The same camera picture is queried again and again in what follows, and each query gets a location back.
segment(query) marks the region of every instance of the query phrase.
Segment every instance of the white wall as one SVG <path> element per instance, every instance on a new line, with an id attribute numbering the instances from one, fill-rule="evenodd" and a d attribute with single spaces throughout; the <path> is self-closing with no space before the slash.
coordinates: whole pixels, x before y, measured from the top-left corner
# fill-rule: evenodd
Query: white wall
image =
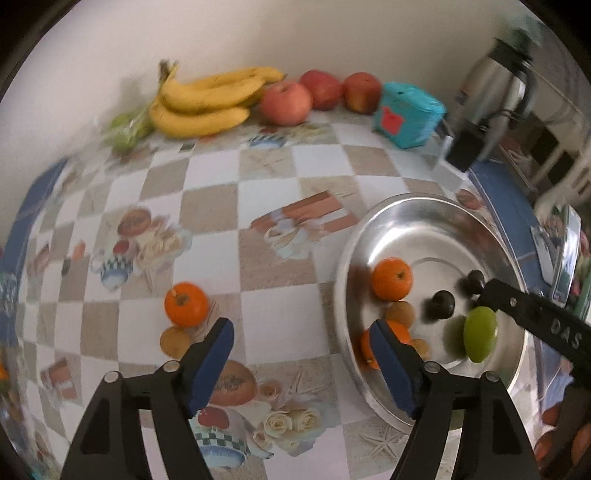
<path id="1" fill-rule="evenodd" d="M 0 103 L 0 242 L 77 129 L 155 91 L 161 58 L 181 60 L 181 78 L 260 64 L 367 71 L 448 102 L 520 11 L 518 0 L 82 0 Z"/>

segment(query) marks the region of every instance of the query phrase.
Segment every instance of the stainless steel kettle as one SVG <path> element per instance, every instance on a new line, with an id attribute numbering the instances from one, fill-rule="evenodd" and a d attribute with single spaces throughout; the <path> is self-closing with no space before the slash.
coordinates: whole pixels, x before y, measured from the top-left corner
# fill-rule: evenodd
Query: stainless steel kettle
<path id="1" fill-rule="evenodd" d="M 513 47 L 496 39 L 458 91 L 445 121 L 453 137 L 446 159 L 460 171 L 490 158 L 507 130 L 530 114 L 537 81 L 527 45 Z"/>

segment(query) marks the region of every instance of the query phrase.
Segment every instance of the printed starfish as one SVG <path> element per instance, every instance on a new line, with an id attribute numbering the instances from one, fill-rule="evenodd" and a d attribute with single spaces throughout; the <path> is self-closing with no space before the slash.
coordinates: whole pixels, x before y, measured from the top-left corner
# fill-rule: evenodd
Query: printed starfish
<path id="1" fill-rule="evenodd" d="M 371 453 L 366 456 L 367 459 L 373 459 L 377 454 L 385 452 L 390 455 L 394 461 L 398 461 L 398 455 L 394 452 L 394 447 L 399 446 L 405 440 L 405 436 L 397 434 L 390 425 L 386 427 L 386 430 L 380 437 L 373 437 L 365 433 L 360 433 L 359 436 L 363 440 L 367 440 L 375 445 Z"/>
<path id="2" fill-rule="evenodd" d="M 305 390 L 301 389 L 301 385 L 300 385 L 300 381 L 301 381 L 301 377 L 302 375 L 304 375 L 304 369 L 300 368 L 300 370 L 298 371 L 297 375 L 295 376 L 294 381 L 291 383 L 287 393 L 289 395 L 293 395 L 293 394 L 298 394 L 298 395 L 310 395 L 310 394 L 316 394 L 318 392 L 321 392 L 325 389 L 327 389 L 329 386 L 328 385 L 319 385 L 317 387 L 311 387 L 311 388 L 306 388 Z"/>

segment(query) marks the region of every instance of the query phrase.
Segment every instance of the yellow banana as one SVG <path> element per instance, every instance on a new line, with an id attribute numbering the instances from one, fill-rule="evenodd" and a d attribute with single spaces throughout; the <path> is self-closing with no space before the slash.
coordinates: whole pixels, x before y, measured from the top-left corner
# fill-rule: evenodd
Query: yellow banana
<path id="1" fill-rule="evenodd" d="M 211 75 L 210 77 L 195 80 L 191 86 L 198 89 L 214 88 L 255 77 L 262 78 L 265 83 L 277 83 L 285 78 L 285 74 L 275 67 L 252 67 L 249 69 L 240 69 L 234 70 L 233 72 Z"/>
<path id="2" fill-rule="evenodd" d="M 237 106 L 241 106 L 243 108 L 255 106 L 262 100 L 263 95 L 265 95 L 265 87 L 259 88 L 255 93 L 253 93 L 243 102 L 240 102 Z"/>
<path id="3" fill-rule="evenodd" d="M 200 115 L 171 112 L 156 97 L 149 109 L 152 122 L 163 133 L 173 138 L 194 138 L 214 135 L 243 123 L 250 115 L 246 108 L 233 107 Z"/>
<path id="4" fill-rule="evenodd" d="M 180 83 L 175 78 L 178 66 L 174 66 L 160 87 L 163 102 L 181 113 L 217 110 L 235 106 L 253 95 L 265 81 L 260 77 L 246 78 L 238 82 L 208 89 L 196 89 Z"/>

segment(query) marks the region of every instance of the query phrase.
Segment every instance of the red logo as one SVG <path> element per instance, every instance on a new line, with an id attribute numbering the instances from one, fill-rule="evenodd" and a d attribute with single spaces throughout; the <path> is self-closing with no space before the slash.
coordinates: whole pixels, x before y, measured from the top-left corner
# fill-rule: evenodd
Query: red logo
<path id="1" fill-rule="evenodd" d="M 383 107 L 382 113 L 382 129 L 391 134 L 396 135 L 400 132 L 400 128 L 404 123 L 404 117 L 394 113 L 389 107 Z"/>

